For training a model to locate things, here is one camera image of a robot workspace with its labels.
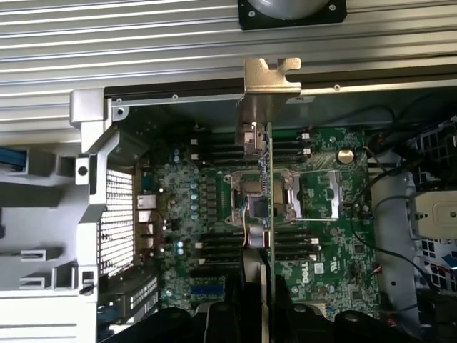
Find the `mounting hole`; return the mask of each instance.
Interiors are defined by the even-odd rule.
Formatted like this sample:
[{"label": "mounting hole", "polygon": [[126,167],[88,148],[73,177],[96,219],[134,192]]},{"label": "mounting hole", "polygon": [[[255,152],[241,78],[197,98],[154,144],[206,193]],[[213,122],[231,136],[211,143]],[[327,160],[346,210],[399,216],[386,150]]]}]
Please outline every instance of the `mounting hole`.
[{"label": "mounting hole", "polygon": [[86,175],[88,171],[89,171],[89,170],[87,170],[87,168],[84,167],[84,166],[80,166],[80,167],[78,168],[78,174],[81,175],[82,177],[83,177],[84,175]]}]

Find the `expansion card bracket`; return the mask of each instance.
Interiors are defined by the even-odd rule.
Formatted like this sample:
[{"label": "expansion card bracket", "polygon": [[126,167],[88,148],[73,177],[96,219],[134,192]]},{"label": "expansion card bracket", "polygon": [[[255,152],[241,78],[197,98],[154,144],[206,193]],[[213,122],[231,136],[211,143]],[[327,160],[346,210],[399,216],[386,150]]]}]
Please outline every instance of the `expansion card bracket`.
[{"label": "expansion card bracket", "polygon": [[261,128],[274,120],[283,105],[300,95],[301,83],[291,83],[286,72],[299,70],[299,58],[279,59],[271,68],[266,59],[244,61],[244,97],[238,104],[235,143],[245,147],[245,155],[253,156],[264,146]]}]

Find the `ribbed metal panel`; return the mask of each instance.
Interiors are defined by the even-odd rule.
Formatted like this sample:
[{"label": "ribbed metal panel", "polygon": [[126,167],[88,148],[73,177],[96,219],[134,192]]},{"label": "ribbed metal panel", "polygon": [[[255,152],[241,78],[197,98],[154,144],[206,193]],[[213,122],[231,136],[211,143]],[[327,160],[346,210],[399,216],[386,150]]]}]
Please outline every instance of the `ribbed metal panel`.
[{"label": "ribbed metal panel", "polygon": [[0,0],[0,144],[77,140],[72,89],[237,77],[245,56],[298,56],[305,72],[457,61],[455,0],[348,11],[338,25],[242,32],[237,0]]}]

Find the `chip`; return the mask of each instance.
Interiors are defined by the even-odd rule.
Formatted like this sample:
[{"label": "chip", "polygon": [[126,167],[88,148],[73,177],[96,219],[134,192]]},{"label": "chip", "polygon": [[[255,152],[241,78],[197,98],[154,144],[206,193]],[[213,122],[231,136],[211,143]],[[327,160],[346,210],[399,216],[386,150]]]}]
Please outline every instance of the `chip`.
[{"label": "chip", "polygon": [[252,202],[251,213],[252,218],[267,218],[269,216],[268,200],[264,197],[259,197]]},{"label": "chip", "polygon": [[360,291],[352,291],[352,300],[362,300],[362,293]]},{"label": "chip", "polygon": [[365,252],[365,248],[362,244],[354,244],[354,254],[363,254]]}]

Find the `wire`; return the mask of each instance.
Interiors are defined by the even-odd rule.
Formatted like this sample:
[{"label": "wire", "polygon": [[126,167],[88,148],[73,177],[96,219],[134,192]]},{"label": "wire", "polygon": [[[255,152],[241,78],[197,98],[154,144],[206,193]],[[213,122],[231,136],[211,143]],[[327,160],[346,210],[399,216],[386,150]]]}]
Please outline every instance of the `wire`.
[{"label": "wire", "polygon": [[375,205],[375,207],[373,208],[373,213],[374,215],[376,216],[376,212],[378,211],[379,207],[386,203],[386,202],[389,202],[391,200],[395,200],[395,199],[403,199],[403,200],[409,200],[409,197],[407,195],[393,195],[392,197],[387,197],[387,198],[384,198],[382,199],[379,203],[377,203]]},{"label": "wire", "polygon": [[389,126],[387,126],[387,128],[384,130],[384,132],[381,134],[381,137],[383,139],[386,139],[387,137],[389,137],[390,135],[392,135],[392,133],[395,132],[396,130],[396,126],[398,125],[398,123],[405,119],[405,117],[409,114],[409,112],[411,111],[411,109],[417,105],[418,103],[422,102],[423,100],[427,99],[427,98],[430,98],[431,96],[435,95],[436,93],[428,93],[428,94],[425,94],[423,96],[420,96],[416,99],[414,99],[406,108],[403,109],[403,111],[401,111],[398,116],[395,117],[395,119],[391,122],[391,124]]},{"label": "wire", "polygon": [[354,212],[355,212],[355,207],[356,207],[356,204],[360,201],[360,199],[365,195],[367,194],[368,192],[370,192],[371,190],[371,187],[373,187],[374,184],[376,184],[377,182],[381,181],[382,179],[386,178],[386,177],[389,177],[389,176],[392,176],[392,175],[395,175],[395,174],[398,174],[399,172],[403,171],[405,169],[405,166],[404,165],[400,165],[392,170],[389,170],[387,172],[384,172],[384,173],[381,173],[379,174],[378,176],[374,177],[363,189],[362,191],[357,194],[356,198],[354,199],[352,205],[351,205],[351,209],[350,209],[350,213],[349,213],[349,225],[350,225],[350,228],[351,228],[351,231],[353,233],[353,235],[355,236],[355,238],[360,242],[362,243],[363,245],[369,247],[369,248],[372,248],[373,250],[376,250],[377,252],[382,252],[383,254],[387,254],[387,255],[390,255],[390,256],[393,256],[393,257],[397,257],[399,259],[402,259],[403,261],[405,262],[408,262],[409,264],[411,264],[417,271],[418,273],[426,280],[427,282],[427,285],[430,287],[430,289],[432,291],[435,291],[437,292],[438,289],[436,288],[436,286],[433,284],[433,282],[430,280],[430,277],[427,275],[427,273],[425,273],[422,268],[420,268],[417,264],[415,264],[414,262],[412,262],[410,259],[408,259],[407,257],[403,256],[402,254],[399,254],[398,252],[392,252],[390,250],[387,250],[387,249],[382,249],[380,247],[377,247],[375,244],[371,244],[371,243],[368,243],[367,241],[363,240],[359,234],[356,232],[355,228],[354,228],[354,222],[353,222],[353,217],[354,217]]},{"label": "wire", "polygon": [[403,309],[393,309],[393,310],[379,309],[378,312],[383,313],[383,314],[396,314],[396,313],[411,311],[412,309],[415,309],[418,306],[419,305],[417,303],[415,303],[414,305],[404,307]]},{"label": "wire", "polygon": [[376,154],[371,151],[370,148],[368,148],[367,146],[363,146],[362,149],[364,149],[366,152],[368,152],[368,154],[373,157],[373,159],[375,160],[376,164],[379,166],[379,168],[381,168],[381,170],[383,172],[387,172],[387,169],[385,168],[385,166],[381,163],[381,161],[379,160],[379,158],[376,156]]},{"label": "wire", "polygon": [[241,221],[243,222],[243,231],[244,231],[244,240],[243,240],[243,247],[246,246],[248,243],[248,228],[246,226],[246,210],[248,209],[248,199],[245,198],[243,200],[243,204],[241,204]]},{"label": "wire", "polygon": [[360,282],[360,285],[361,287],[365,285],[365,283],[371,279],[372,277],[374,277],[375,275],[377,274],[380,274],[381,272],[383,271],[383,267],[382,266],[379,266],[377,268],[375,268],[370,274],[367,274],[363,279],[362,281]]}]

